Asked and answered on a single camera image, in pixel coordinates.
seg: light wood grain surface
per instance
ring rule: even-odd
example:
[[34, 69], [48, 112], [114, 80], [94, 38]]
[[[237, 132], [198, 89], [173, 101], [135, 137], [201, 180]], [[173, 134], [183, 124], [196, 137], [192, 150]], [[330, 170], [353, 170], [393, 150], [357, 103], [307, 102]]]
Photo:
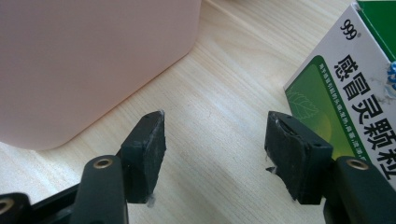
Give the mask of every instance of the light wood grain surface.
[[131, 223], [324, 223], [265, 171], [269, 110], [289, 113], [283, 85], [350, 1], [203, 0], [192, 51], [67, 144], [0, 144], [0, 193], [37, 203], [79, 182], [90, 159], [115, 154], [139, 119], [165, 111], [167, 151], [154, 207]]

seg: brass rivet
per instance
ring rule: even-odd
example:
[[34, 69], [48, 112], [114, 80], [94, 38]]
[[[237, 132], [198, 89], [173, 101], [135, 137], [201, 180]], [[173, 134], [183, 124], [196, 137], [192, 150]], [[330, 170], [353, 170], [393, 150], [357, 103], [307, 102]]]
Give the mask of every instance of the brass rivet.
[[101, 159], [99, 161], [96, 161], [93, 164], [93, 167], [96, 168], [96, 169], [104, 169], [104, 168], [109, 167], [112, 163], [113, 163], [113, 160], [105, 158], [105, 159]]
[[368, 170], [370, 168], [366, 163], [354, 159], [349, 159], [346, 161], [346, 163], [358, 170]]
[[14, 205], [14, 200], [11, 198], [0, 199], [0, 215], [4, 214]]

